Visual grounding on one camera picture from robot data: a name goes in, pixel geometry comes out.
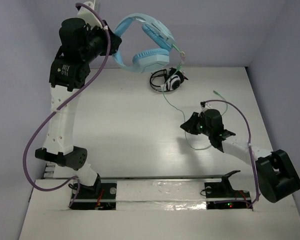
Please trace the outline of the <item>light blue headphones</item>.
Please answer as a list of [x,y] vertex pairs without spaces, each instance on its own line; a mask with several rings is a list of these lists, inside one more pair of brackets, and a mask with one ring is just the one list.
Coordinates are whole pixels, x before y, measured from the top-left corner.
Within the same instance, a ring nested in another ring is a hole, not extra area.
[[147,14],[132,13],[121,20],[114,34],[127,40],[113,54],[120,68],[129,72],[149,73],[170,63],[170,53],[176,40],[160,20]]

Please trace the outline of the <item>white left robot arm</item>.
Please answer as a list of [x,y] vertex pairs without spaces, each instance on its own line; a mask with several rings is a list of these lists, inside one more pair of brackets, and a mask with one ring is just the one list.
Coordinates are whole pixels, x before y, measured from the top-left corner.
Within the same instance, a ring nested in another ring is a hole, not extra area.
[[90,63],[98,56],[112,55],[122,40],[103,21],[91,26],[81,18],[69,18],[59,29],[61,46],[51,64],[49,83],[51,112],[46,139],[35,157],[74,170],[80,183],[73,190],[90,198],[100,195],[101,178],[87,163],[88,151],[74,145],[73,131],[80,91],[87,86]]

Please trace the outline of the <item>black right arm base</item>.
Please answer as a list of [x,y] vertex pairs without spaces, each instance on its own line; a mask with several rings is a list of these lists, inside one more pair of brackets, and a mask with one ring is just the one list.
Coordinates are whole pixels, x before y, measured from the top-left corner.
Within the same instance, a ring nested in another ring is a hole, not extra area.
[[206,199],[208,210],[253,209],[249,191],[233,189],[229,178],[239,173],[233,170],[220,177],[220,181],[205,182],[200,195]]

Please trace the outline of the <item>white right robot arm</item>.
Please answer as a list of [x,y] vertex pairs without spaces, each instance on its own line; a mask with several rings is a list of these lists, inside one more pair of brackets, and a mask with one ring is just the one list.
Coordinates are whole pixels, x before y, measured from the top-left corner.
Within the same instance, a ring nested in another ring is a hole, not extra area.
[[269,202],[276,203],[300,190],[300,177],[284,150],[262,149],[237,137],[225,129],[218,110],[193,112],[180,128],[191,135],[207,136],[215,149],[254,167],[258,189]]

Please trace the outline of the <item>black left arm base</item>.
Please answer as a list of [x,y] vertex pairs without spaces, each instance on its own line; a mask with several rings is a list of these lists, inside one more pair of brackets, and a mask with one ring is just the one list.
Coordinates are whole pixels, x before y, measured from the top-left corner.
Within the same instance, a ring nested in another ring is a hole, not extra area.
[[116,210],[116,182],[101,182],[100,190],[95,194],[88,191],[83,185],[80,186],[79,193],[73,201],[72,210]]

